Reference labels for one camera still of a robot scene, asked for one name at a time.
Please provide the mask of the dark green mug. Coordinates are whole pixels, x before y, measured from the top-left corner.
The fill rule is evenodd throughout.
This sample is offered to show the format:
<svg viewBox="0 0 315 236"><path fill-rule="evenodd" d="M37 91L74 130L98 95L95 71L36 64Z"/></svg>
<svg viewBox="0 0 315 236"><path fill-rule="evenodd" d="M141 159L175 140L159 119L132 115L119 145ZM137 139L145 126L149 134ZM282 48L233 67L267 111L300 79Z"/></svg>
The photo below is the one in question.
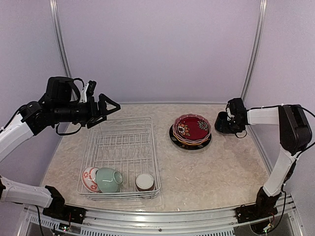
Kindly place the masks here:
<svg viewBox="0 0 315 236"><path fill-rule="evenodd" d="M218 113L215 121L215 130L222 134L234 134L227 120L227 112Z"/></svg>

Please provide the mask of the yellow polka dot plate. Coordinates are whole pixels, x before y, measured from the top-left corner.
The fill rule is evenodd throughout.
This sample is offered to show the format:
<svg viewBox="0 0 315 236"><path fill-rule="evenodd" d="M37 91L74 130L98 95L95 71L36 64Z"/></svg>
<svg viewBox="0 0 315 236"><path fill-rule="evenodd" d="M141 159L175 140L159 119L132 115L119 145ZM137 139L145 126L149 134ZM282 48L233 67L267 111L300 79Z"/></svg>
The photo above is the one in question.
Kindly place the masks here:
<svg viewBox="0 0 315 236"><path fill-rule="evenodd" d="M209 136L209 138L206 141L204 141L203 143L198 144L198 145L195 145L195 144L193 144L193 145L184 144L184 143L178 141L174 136L170 136L170 139L175 145L177 145L177 146L179 146L181 148L195 150L195 149L200 149L200 148L203 148L203 147L207 146L211 142L212 134Z"/></svg>

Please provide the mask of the light pink plate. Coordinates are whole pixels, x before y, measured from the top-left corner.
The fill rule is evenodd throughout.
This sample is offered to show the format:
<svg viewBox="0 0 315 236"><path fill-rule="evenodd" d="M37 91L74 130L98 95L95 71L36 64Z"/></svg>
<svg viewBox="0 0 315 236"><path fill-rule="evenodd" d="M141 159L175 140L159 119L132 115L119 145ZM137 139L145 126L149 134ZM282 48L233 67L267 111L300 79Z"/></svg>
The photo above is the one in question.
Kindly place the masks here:
<svg viewBox="0 0 315 236"><path fill-rule="evenodd" d="M185 145L188 147L196 147L196 146L206 146L210 143L211 139L212 139L212 134L209 133L204 139L202 140L196 140L196 141L189 141L189 140L185 140L183 138L179 138L177 135L174 134L173 130L170 129L169 131L169 135L172 141L174 142L178 142L180 145Z"/></svg>

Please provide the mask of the black striped rim plate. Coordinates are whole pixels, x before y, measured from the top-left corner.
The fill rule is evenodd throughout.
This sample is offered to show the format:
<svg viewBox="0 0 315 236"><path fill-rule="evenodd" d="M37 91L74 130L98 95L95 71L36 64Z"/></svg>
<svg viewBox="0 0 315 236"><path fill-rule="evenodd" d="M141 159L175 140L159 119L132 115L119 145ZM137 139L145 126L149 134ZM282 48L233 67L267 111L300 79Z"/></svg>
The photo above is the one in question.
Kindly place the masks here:
<svg viewBox="0 0 315 236"><path fill-rule="evenodd" d="M173 126L170 126L169 128L169 137L174 145L185 150L200 150L206 147L212 140L212 134L210 134L209 138L200 145L194 145L194 146L185 145L176 139L175 135L173 134Z"/></svg>

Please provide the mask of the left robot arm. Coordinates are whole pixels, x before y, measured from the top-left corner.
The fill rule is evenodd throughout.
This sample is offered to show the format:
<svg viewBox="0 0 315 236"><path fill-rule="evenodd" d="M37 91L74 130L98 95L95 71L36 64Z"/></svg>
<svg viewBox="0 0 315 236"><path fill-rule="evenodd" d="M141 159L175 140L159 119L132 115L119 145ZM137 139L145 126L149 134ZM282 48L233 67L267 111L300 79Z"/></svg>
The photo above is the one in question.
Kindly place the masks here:
<svg viewBox="0 0 315 236"><path fill-rule="evenodd" d="M92 128L120 110L120 105L103 93L95 101L95 81L83 84L81 90L75 84L77 81L81 82L82 79L49 78L44 95L38 101L21 106L14 113L0 129L1 160L49 126L57 130L61 123L72 123ZM0 200L49 209L59 219L69 214L64 198L51 186L35 187L1 177Z"/></svg>

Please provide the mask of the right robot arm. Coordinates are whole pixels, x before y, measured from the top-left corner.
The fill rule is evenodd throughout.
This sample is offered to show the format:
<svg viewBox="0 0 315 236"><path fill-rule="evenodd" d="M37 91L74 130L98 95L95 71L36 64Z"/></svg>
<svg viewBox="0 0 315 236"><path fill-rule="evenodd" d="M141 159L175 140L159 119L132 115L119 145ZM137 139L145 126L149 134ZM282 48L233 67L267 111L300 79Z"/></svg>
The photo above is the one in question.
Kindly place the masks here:
<svg viewBox="0 0 315 236"><path fill-rule="evenodd" d="M257 195L252 214L262 218L271 210L269 201L277 201L290 179L300 155L309 149L312 130L301 105L274 105L246 109L241 98L226 106L227 123L232 133L241 133L249 125L274 125L279 128L280 152L273 170Z"/></svg>

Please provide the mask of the red patterned white bowl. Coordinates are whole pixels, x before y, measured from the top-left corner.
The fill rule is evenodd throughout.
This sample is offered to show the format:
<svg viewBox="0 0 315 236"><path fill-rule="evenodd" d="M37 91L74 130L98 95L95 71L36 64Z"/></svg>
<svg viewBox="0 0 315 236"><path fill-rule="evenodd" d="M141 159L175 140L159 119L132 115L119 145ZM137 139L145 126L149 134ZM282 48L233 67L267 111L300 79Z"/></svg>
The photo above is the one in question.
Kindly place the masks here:
<svg viewBox="0 0 315 236"><path fill-rule="evenodd" d="M83 186L92 193L100 193L100 189L96 182L96 173L99 170L97 167L87 167L82 171L81 181Z"/></svg>

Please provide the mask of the light green ceramic bowl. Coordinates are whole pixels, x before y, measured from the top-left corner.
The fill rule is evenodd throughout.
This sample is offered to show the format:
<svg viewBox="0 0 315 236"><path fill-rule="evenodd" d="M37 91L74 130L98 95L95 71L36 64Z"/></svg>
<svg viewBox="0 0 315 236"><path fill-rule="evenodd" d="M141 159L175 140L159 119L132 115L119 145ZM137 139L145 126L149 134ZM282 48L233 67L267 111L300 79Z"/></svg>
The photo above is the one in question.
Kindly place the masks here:
<svg viewBox="0 0 315 236"><path fill-rule="evenodd" d="M115 169L100 168L96 172L96 183L101 193L116 193L121 189L123 176Z"/></svg>

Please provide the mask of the brown cup white base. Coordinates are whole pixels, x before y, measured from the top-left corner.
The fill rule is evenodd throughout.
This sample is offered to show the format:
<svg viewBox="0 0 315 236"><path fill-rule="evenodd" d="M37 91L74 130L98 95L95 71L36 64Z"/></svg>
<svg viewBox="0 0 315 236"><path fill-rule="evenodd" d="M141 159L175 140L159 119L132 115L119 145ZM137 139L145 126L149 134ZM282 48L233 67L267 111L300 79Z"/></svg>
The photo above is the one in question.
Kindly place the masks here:
<svg viewBox="0 0 315 236"><path fill-rule="evenodd" d="M140 174L136 177L135 185L138 191L151 191L155 187L155 181L150 174Z"/></svg>

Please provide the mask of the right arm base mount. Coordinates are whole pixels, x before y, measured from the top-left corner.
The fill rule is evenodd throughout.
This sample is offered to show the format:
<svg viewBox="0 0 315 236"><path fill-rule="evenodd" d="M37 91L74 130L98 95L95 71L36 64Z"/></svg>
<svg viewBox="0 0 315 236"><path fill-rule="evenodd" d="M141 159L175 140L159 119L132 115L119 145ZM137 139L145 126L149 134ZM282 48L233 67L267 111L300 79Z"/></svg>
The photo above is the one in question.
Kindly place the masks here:
<svg viewBox="0 0 315 236"><path fill-rule="evenodd" d="M276 215L277 213L278 210L275 206L265 209L259 208L256 204L252 204L241 205L235 208L235 214L239 224L270 217L272 215Z"/></svg>

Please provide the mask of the aluminium front rail frame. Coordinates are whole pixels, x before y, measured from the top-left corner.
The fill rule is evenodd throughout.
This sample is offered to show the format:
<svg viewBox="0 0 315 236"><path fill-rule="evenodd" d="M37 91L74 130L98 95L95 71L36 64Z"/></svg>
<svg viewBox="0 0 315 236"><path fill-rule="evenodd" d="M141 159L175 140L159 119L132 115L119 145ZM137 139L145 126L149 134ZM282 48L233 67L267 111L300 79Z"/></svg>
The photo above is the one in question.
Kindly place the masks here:
<svg viewBox="0 0 315 236"><path fill-rule="evenodd" d="M294 201L280 197L278 213L240 221L236 208L174 212L132 212L87 208L81 222L38 214L33 206L21 213L18 236L303 236Z"/></svg>

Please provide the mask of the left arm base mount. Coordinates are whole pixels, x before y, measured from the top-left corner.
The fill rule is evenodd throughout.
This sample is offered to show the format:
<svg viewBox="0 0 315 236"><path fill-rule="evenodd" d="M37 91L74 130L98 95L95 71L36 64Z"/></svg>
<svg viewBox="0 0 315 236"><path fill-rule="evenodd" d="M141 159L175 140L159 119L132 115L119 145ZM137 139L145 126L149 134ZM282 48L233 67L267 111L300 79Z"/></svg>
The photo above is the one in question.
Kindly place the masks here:
<svg viewBox="0 0 315 236"><path fill-rule="evenodd" d="M60 208L44 208L43 214L54 219L66 221L68 223L83 224L86 209L82 207L63 205Z"/></svg>

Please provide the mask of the left aluminium corner post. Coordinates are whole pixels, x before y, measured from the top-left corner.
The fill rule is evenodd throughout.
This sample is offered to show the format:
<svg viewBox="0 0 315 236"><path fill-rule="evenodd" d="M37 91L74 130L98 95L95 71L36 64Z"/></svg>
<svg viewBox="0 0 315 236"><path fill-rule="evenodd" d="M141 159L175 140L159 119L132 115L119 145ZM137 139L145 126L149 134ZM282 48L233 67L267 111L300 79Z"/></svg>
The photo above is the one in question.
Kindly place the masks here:
<svg viewBox="0 0 315 236"><path fill-rule="evenodd" d="M57 41L57 47L59 50L63 70L67 77L72 77L67 55L66 55L65 45L63 42L63 34L62 34L62 27L61 27L61 22L59 18L58 3L56 0L49 0L49 5L50 5L51 16L52 16L52 23L53 23L53 27L55 31L55 37Z"/></svg>

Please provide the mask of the aluminium corner post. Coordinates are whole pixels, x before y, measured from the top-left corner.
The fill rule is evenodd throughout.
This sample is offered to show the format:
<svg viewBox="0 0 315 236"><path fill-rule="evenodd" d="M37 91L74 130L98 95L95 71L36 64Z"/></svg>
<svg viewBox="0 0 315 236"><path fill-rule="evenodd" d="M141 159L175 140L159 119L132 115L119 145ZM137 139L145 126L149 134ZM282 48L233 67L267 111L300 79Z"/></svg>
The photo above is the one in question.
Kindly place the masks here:
<svg viewBox="0 0 315 236"><path fill-rule="evenodd" d="M61 27L61 22L59 18L58 3L56 0L49 0L49 5L50 5L51 16L52 16L52 23L53 23L53 27L55 31L55 37L57 41L57 47L59 50L63 70L67 77L72 77L67 55L66 55L65 45L63 42L63 34L62 34L62 27Z"/></svg>
<svg viewBox="0 0 315 236"><path fill-rule="evenodd" d="M244 81L242 92L241 92L241 98L243 101L245 101L248 95L254 69L255 69L256 60L259 54L259 47L260 47L260 42L261 42L261 38L263 34L264 21L265 21L268 1L261 0L259 3L260 5L259 5L259 12L258 12L258 19L257 19L257 24L256 24L255 34L254 34L250 61L249 61L245 81Z"/></svg>

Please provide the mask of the right aluminium corner post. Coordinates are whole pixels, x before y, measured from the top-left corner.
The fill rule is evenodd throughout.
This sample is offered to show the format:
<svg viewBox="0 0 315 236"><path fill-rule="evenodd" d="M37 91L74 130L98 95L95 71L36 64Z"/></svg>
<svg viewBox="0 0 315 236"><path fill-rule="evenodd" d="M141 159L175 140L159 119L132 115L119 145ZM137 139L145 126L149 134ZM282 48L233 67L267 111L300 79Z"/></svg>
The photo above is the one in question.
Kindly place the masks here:
<svg viewBox="0 0 315 236"><path fill-rule="evenodd" d="M261 38L263 34L264 21L265 21L268 1L261 0L259 3L260 5L259 5L259 12L258 12L258 19L257 19L257 24L256 24L255 34L254 34L250 61L249 61L245 81L244 81L242 92L241 92L241 98L243 101L245 101L248 95L254 69L255 69L256 60L259 54L259 47L260 47L260 42L261 42Z"/></svg>

